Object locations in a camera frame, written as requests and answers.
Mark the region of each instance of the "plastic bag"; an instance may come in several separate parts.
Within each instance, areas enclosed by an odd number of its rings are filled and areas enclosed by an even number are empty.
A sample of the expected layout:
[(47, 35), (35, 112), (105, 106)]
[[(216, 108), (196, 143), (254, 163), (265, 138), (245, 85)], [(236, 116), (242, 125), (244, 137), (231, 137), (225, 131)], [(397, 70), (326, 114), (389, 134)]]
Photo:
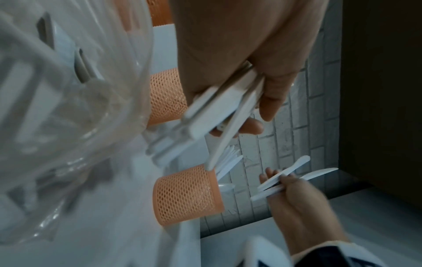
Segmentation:
[(139, 0), (0, 1), (0, 244), (51, 238), (83, 172), (150, 114)]

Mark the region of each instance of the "white tile wall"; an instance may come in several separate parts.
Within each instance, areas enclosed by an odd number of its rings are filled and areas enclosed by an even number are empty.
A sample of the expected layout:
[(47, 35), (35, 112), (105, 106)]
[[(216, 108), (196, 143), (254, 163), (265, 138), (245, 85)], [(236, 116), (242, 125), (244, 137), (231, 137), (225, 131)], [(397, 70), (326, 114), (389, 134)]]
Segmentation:
[[(264, 132), (259, 136), (240, 135), (232, 140), (244, 160), (221, 183), (233, 182), (237, 188), (223, 194), (225, 212), (201, 220), (201, 236), (270, 216), (266, 200), (249, 200), (256, 194), (258, 176), (266, 167), (288, 167), (302, 155), (310, 155), (311, 163), (297, 170), (300, 175), (338, 165), (341, 23), (342, 0), (331, 0), (305, 68), (274, 120), (264, 123)], [(253, 116), (261, 120), (258, 111)], [(209, 149), (216, 140), (206, 137)], [(354, 180), (345, 172), (333, 172), (311, 183), (331, 196)]]

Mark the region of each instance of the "hand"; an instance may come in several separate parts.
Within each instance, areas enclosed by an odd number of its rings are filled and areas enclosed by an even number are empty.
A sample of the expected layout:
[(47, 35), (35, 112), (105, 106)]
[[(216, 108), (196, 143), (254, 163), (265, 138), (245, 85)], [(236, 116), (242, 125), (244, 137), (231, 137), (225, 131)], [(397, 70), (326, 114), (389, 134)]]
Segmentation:
[[(261, 183), (279, 173), (270, 168), (259, 176)], [(274, 221), (294, 255), (326, 241), (349, 242), (327, 198), (308, 181), (282, 176), (286, 190), (267, 198)]]
[[(246, 60), (266, 77), (259, 112), (271, 121), (317, 37), (328, 0), (170, 0), (188, 105)], [(249, 118), (240, 133), (259, 134)]]

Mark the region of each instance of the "orange mesh holder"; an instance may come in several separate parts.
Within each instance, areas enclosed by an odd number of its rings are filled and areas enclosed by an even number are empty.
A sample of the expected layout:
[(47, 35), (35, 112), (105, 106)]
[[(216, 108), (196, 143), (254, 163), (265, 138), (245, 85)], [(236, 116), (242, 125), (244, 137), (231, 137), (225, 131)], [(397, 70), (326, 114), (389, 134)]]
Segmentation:
[(188, 108), (177, 68), (154, 75), (149, 80), (151, 115), (148, 126), (180, 119)]
[(170, 6), (168, 0), (146, 0), (151, 13), (153, 26), (172, 24)]
[(162, 226), (222, 213), (224, 204), (215, 171), (198, 165), (159, 178), (153, 189), (153, 206)]

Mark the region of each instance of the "sleeve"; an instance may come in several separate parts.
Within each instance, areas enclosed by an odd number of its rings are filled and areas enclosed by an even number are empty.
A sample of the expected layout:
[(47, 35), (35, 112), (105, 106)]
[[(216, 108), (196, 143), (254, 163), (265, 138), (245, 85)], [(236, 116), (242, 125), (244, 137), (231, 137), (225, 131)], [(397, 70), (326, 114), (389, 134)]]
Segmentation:
[(292, 256), (296, 267), (386, 267), (377, 256), (354, 243), (329, 241)]

